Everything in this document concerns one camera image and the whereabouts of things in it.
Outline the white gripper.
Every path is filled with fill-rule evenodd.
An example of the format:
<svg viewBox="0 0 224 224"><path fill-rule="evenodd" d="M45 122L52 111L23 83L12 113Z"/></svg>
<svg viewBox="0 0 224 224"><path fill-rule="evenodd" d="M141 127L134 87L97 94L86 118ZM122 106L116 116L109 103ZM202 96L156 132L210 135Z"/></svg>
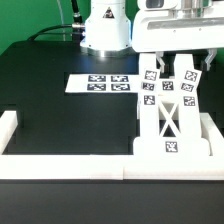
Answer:
<svg viewBox="0 0 224 224"><path fill-rule="evenodd" d="M136 52L156 52L165 72L163 51L208 49L206 71L224 47L224 0L137 0L132 33Z"/></svg>

